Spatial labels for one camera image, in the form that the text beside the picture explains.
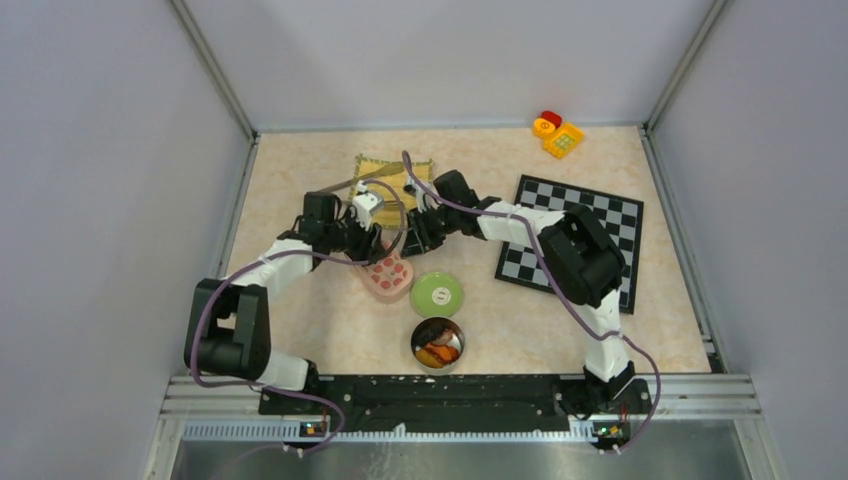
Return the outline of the green round lid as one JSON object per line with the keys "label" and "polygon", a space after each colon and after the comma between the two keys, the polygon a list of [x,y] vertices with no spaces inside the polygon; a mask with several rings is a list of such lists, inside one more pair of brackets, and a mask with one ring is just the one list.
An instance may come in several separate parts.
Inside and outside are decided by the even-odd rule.
{"label": "green round lid", "polygon": [[412,309],[420,316],[452,317],[462,306],[464,289],[459,280],[445,272],[420,276],[410,290]]}

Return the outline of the dark seaweed roll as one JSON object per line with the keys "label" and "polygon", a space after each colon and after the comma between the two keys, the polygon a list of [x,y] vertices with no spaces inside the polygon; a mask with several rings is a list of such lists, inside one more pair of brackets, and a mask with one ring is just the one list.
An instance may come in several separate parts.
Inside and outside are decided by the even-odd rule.
{"label": "dark seaweed roll", "polygon": [[415,329],[417,336],[426,337],[428,341],[440,337],[445,331],[454,331],[454,323],[446,318],[428,318]]}

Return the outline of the orange fried food piece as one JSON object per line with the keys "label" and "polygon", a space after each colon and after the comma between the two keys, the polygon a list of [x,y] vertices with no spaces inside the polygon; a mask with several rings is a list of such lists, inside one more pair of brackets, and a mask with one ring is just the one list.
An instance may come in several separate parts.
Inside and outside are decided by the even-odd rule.
{"label": "orange fried food piece", "polygon": [[422,366],[429,369],[442,369],[444,367],[444,364],[441,362],[441,358],[428,350],[416,351],[415,358]]}

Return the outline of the orange chicken drumstick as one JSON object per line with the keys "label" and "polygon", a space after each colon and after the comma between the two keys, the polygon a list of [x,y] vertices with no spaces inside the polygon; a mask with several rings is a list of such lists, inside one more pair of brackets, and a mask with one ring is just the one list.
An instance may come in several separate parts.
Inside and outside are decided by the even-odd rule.
{"label": "orange chicken drumstick", "polygon": [[428,350],[438,355],[444,365],[451,364],[460,357],[459,350],[451,345],[429,346]]}

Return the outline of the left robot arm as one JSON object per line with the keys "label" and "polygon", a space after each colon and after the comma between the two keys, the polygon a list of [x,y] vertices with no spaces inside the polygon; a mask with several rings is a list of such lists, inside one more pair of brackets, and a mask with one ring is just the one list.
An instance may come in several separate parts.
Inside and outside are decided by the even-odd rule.
{"label": "left robot arm", "polygon": [[272,345],[272,301],[300,278],[329,261],[366,266],[386,256],[382,228],[374,218],[383,197],[367,190],[344,206],[328,192],[308,192],[292,227],[279,234],[257,260],[223,279],[198,282],[184,349],[191,375],[221,376],[224,386],[246,382],[282,390],[297,413],[319,404],[320,386],[309,379],[311,363]]}

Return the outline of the brown meat piece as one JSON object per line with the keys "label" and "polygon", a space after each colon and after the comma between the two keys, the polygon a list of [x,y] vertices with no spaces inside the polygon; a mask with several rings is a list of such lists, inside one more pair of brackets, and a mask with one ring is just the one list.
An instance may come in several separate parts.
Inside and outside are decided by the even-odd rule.
{"label": "brown meat piece", "polygon": [[428,346],[449,345],[455,338],[452,330],[445,329],[438,336],[433,336],[426,342]]}

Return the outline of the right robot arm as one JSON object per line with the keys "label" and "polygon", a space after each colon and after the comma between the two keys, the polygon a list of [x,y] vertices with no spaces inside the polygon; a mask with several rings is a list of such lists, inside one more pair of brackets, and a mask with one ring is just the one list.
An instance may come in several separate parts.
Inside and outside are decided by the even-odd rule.
{"label": "right robot arm", "polygon": [[456,170],[433,184],[410,174],[404,190],[418,205],[406,214],[403,256],[432,251],[454,232],[530,249],[544,279],[587,334],[589,404],[612,412],[626,400],[634,366],[620,332],[625,259],[589,208],[542,211],[498,197],[479,198]]}

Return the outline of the pink lunch box lid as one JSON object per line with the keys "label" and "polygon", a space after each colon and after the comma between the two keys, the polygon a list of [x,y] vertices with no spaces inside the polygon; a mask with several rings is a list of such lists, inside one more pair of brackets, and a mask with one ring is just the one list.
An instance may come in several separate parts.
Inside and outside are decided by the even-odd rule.
{"label": "pink lunch box lid", "polygon": [[358,273],[366,289],[384,303],[393,303],[403,297],[414,280],[412,265],[396,251],[373,265],[359,267]]}

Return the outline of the round steel container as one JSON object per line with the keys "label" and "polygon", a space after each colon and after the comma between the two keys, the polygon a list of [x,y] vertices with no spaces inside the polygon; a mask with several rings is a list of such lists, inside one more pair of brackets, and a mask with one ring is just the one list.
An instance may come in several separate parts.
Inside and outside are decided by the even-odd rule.
{"label": "round steel container", "polygon": [[410,335],[410,350],[417,365],[428,374],[448,375],[465,350],[464,333],[445,317],[422,320]]}

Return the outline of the pink lunch box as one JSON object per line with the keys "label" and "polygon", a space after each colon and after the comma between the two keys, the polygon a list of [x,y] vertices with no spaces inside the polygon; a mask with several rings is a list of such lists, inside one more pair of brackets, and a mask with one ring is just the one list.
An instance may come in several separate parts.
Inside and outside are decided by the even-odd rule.
{"label": "pink lunch box", "polygon": [[399,301],[412,286],[413,277],[408,272],[362,271],[360,278],[366,290],[382,303]]}

